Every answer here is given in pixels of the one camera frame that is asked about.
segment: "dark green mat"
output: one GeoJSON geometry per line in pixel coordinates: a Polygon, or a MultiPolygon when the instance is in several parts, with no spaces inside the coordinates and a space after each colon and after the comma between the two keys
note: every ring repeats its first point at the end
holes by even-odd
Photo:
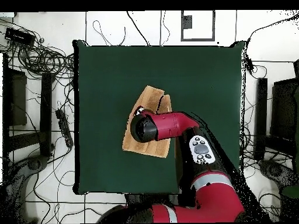
{"type": "Polygon", "coordinates": [[[74,191],[178,192],[174,140],[166,159],[121,149],[128,115],[147,85],[169,94],[174,111],[199,115],[238,167],[244,44],[87,47],[73,42],[75,69],[79,66],[74,191]]]}

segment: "white floor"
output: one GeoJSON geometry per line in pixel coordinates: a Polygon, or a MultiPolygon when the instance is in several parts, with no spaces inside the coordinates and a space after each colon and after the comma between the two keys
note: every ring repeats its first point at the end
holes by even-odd
{"type": "MultiPolygon", "coordinates": [[[[297,12],[282,10],[217,10],[215,23],[215,42],[181,42],[180,41],[180,11],[162,11],[162,18],[167,28],[162,26],[161,43],[164,46],[198,46],[198,45],[215,45],[230,46],[235,40],[247,40],[252,32],[260,27],[270,25],[273,22],[289,18],[297,12]]],[[[160,11],[130,12],[136,25],[147,39],[154,46],[159,45],[159,24],[160,11]]],[[[86,40],[89,45],[105,45],[104,39],[97,31],[102,29],[103,34],[112,45],[120,44],[124,38],[124,28],[126,28],[126,39],[123,46],[145,45],[144,39],[140,36],[126,12],[35,12],[35,13],[18,13],[14,18],[14,23],[25,27],[29,30],[38,32],[44,38],[44,46],[57,47],[63,50],[67,55],[73,53],[73,40],[86,40]]],[[[278,25],[270,26],[266,29],[255,32],[249,43],[248,55],[255,65],[263,65],[267,68],[268,94],[271,97],[271,88],[275,81],[295,77],[292,61],[299,59],[299,27],[295,22],[283,22],[278,25]]],[[[265,70],[258,67],[255,76],[264,76],[265,70]]],[[[66,79],[60,81],[62,84],[68,83],[66,79]]],[[[256,79],[246,73],[246,96],[251,104],[255,103],[255,86],[256,79]]],[[[35,98],[35,92],[40,92],[41,85],[38,80],[27,81],[27,99],[35,98]]],[[[57,109],[59,101],[64,102],[64,87],[57,85],[53,91],[53,108],[57,109]]],[[[34,125],[39,130],[39,104],[35,100],[27,101],[27,112],[31,117],[34,125]]],[[[268,131],[270,127],[271,100],[268,101],[268,131]]],[[[67,108],[69,115],[68,121],[74,122],[74,114],[70,108],[67,108]]],[[[245,113],[245,121],[249,122],[251,111],[245,113]]],[[[53,130],[59,131],[58,122],[53,113],[53,130]]],[[[253,134],[254,112],[250,124],[248,125],[251,134],[253,134]]],[[[70,130],[74,130],[74,124],[69,125],[70,130]]],[[[32,130],[30,122],[25,127],[15,127],[18,130],[32,130]]],[[[53,132],[52,140],[60,137],[60,132],[53,132]]],[[[31,151],[38,148],[38,145],[29,148],[20,149],[10,154],[14,161],[25,158],[31,151]]],[[[63,155],[67,151],[64,140],[61,138],[56,143],[55,156],[63,155]]],[[[50,201],[50,213],[46,216],[44,223],[48,222],[54,216],[54,208],[57,202],[60,202],[59,220],[66,214],[83,211],[85,208],[92,208],[98,213],[104,213],[115,204],[124,204],[125,199],[122,194],[107,193],[89,193],[84,195],[75,195],[71,186],[59,186],[59,182],[53,175],[53,167],[59,167],[55,170],[57,178],[61,179],[67,171],[74,171],[74,150],[68,154],[62,161],[61,159],[48,165],[40,173],[38,187],[36,192],[46,201],[50,201]]],[[[264,178],[259,170],[254,167],[245,169],[245,176],[248,185],[257,196],[264,193],[274,193],[278,195],[277,187],[268,179],[264,178]]],[[[41,202],[32,192],[33,185],[36,181],[33,176],[27,186],[27,211],[29,216],[38,217],[40,221],[48,211],[48,205],[41,202]]],[[[67,173],[61,180],[66,185],[74,183],[74,172],[67,173]]],[[[265,207],[274,205],[280,206],[279,200],[272,196],[265,196],[261,200],[265,207]]],[[[66,216],[62,223],[95,223],[99,216],[91,210],[78,213],[76,215],[66,216]]],[[[49,223],[57,223],[53,218],[49,223]]]]}

